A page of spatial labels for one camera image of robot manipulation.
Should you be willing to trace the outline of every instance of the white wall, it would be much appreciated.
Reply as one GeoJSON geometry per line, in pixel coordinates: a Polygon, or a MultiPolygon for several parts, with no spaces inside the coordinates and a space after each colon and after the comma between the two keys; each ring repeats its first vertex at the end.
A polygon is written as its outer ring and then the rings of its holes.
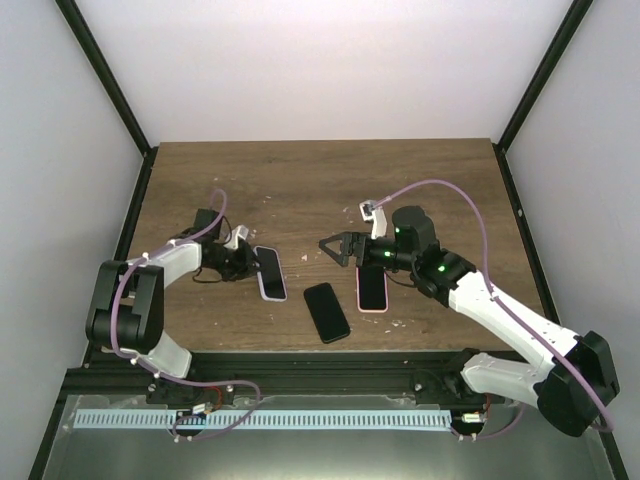
{"type": "Polygon", "coordinates": [[[140,154],[55,2],[0,14],[0,478],[27,478],[86,347],[140,154]]]}
{"type": "Polygon", "coordinates": [[[80,0],[150,141],[498,140],[570,0],[80,0]]]}
{"type": "Polygon", "coordinates": [[[509,152],[563,322],[603,335],[611,409],[640,478],[640,4],[594,2],[509,152]]]}

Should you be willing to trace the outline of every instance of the pink phone case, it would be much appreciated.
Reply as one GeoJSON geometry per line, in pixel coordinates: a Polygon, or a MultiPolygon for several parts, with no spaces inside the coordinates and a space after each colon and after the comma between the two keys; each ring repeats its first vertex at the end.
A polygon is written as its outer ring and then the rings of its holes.
{"type": "Polygon", "coordinates": [[[360,308],[360,276],[358,275],[358,267],[356,267],[356,302],[358,304],[358,311],[362,313],[384,313],[389,310],[389,290],[387,289],[387,276],[384,276],[384,304],[386,305],[384,310],[363,310],[360,308]]]}

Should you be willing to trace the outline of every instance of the pink smartphone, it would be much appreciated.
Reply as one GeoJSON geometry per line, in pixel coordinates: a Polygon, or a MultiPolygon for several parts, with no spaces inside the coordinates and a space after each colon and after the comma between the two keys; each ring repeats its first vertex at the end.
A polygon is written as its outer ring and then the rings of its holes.
{"type": "Polygon", "coordinates": [[[383,267],[356,268],[358,310],[363,313],[382,313],[389,308],[387,276],[383,267]]]}

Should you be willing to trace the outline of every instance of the wooden tabletop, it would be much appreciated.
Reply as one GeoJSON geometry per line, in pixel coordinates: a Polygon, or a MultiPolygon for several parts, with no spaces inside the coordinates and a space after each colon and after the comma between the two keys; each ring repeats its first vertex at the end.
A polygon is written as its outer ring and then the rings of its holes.
{"type": "MultiPolygon", "coordinates": [[[[333,233],[370,231],[358,213],[363,200],[380,199],[425,178],[451,181],[474,199],[487,226],[493,281],[542,312],[485,139],[164,143],[130,256],[190,227],[196,210],[207,207],[212,189],[221,187],[229,196],[226,215],[232,226],[247,225],[253,246],[278,250],[289,298],[265,302],[256,278],[203,285],[185,276],[165,292],[165,329],[180,345],[227,351],[506,348],[473,321],[393,283],[387,313],[360,313],[353,262],[342,268],[318,248],[318,241],[333,233]],[[302,297],[306,288],[322,282],[333,285],[352,329],[349,337],[330,345],[318,338],[302,297]]],[[[443,247],[481,264],[479,227],[457,193],[438,185],[418,188],[385,206],[389,221],[403,205],[422,206],[443,247]]]]}

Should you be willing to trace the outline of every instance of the smartphone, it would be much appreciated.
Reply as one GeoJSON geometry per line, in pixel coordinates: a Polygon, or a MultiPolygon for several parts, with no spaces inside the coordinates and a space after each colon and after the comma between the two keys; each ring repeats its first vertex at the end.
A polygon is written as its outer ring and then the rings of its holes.
{"type": "Polygon", "coordinates": [[[322,343],[331,343],[347,337],[351,333],[347,317],[344,316],[333,287],[321,283],[304,291],[311,318],[316,325],[322,343]]]}
{"type": "Polygon", "coordinates": [[[356,268],[356,292],[358,310],[365,313],[386,312],[389,308],[389,295],[384,267],[356,268]]]}
{"type": "Polygon", "coordinates": [[[253,252],[258,257],[258,286],[260,295],[269,302],[284,302],[287,289],[284,286],[284,275],[280,266],[280,257],[273,248],[255,247],[253,252]]]}

